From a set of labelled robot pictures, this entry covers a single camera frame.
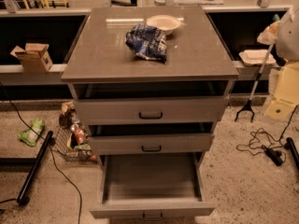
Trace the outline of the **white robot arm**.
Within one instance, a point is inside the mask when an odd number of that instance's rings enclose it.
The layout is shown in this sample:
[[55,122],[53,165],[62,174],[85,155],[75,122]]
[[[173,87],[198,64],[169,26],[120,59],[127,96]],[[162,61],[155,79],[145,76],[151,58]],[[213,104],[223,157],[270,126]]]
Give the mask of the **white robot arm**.
[[265,109],[270,118],[285,119],[299,105],[299,5],[291,6],[279,21],[267,26],[257,41],[276,45],[277,56],[285,61]]

